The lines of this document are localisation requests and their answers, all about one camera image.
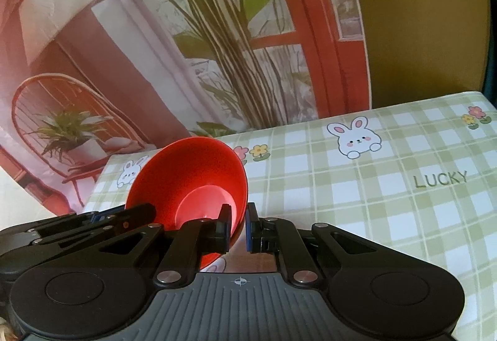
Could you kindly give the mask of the red plastic bowl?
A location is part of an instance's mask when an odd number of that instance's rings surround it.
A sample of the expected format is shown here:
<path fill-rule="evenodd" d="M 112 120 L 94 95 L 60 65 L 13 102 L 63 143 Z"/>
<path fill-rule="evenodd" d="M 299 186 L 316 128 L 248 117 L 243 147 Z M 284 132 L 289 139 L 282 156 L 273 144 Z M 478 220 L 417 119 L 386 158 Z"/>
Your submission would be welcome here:
<path fill-rule="evenodd" d="M 248 190 L 243 163 L 232 148 L 213 138 L 185 138 L 169 144 L 144 165 L 130 187 L 125 208 L 151 204 L 156 210 L 154 221 L 176 234 L 186 221 L 216 219 L 221 206 L 229 204 L 232 247 L 242 231 Z M 203 255 L 200 269 L 224 254 Z"/>

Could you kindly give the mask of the green plaid bunny tablecloth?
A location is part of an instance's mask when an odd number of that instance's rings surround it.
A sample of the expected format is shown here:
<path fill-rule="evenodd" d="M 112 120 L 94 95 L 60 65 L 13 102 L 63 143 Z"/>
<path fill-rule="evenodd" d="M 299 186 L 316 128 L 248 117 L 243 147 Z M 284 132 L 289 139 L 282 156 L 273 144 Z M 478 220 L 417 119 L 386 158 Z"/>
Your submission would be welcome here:
<path fill-rule="evenodd" d="M 243 161 L 259 215 L 326 221 L 439 265 L 466 295 L 459 340 L 496 337 L 496 108 L 478 92 L 366 111 L 381 138 L 352 159 L 334 118 L 206 129 Z"/>

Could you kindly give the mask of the printed fabric backdrop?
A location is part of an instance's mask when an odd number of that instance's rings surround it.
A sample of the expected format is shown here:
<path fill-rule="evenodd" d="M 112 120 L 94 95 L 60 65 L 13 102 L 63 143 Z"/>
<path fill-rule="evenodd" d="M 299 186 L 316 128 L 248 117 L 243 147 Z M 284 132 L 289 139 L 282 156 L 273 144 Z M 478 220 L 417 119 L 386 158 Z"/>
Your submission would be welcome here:
<path fill-rule="evenodd" d="M 1 166 L 56 215 L 113 155 L 371 105 L 358 0 L 1 0 Z"/>

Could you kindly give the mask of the teal curtain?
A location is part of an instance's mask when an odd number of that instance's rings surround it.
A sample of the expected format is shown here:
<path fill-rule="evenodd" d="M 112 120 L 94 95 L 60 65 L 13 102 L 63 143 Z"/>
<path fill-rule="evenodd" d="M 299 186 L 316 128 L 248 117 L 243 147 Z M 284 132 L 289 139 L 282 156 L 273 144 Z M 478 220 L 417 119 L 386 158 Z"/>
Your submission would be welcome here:
<path fill-rule="evenodd" d="M 483 94 L 496 106 L 496 0 L 490 0 L 490 40 Z"/>

